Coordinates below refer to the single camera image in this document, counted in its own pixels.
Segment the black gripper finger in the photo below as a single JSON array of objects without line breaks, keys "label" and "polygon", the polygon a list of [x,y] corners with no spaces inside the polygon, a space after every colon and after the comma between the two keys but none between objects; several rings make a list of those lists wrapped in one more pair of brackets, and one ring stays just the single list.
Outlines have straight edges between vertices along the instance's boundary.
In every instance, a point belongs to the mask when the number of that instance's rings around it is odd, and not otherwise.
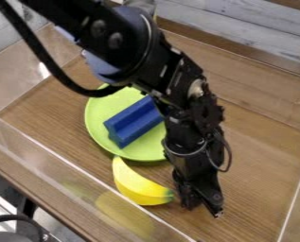
[{"label": "black gripper finger", "polygon": [[196,209],[201,201],[192,186],[188,183],[178,183],[176,185],[176,190],[180,196],[181,206],[189,211]]},{"label": "black gripper finger", "polygon": [[200,200],[214,218],[222,215],[224,196],[218,188],[200,188]]}]

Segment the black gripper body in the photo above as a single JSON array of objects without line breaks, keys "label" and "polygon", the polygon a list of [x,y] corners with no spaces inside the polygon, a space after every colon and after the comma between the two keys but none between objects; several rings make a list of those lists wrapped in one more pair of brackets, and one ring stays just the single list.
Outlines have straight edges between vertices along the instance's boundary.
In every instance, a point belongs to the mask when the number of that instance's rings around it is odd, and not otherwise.
[{"label": "black gripper body", "polygon": [[162,140],[165,156],[173,165],[174,184],[188,183],[198,196],[200,188],[220,188],[218,173],[224,163],[224,143],[218,139],[185,148]]}]

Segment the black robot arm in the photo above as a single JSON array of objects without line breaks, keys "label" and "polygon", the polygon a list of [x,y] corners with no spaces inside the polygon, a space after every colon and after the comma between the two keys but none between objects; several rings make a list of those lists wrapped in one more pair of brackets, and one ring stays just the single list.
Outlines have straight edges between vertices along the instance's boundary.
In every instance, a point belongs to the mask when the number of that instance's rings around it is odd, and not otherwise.
[{"label": "black robot arm", "polygon": [[11,4],[0,0],[2,14],[63,86],[89,97],[111,95],[129,86],[152,97],[164,115],[164,152],[181,204],[189,209],[202,204],[214,217],[221,216],[218,173],[232,164],[220,126],[224,108],[204,70],[166,40],[153,12],[137,4],[111,7],[103,0],[18,1],[86,51],[95,76],[107,84],[90,90],[69,78]]}]

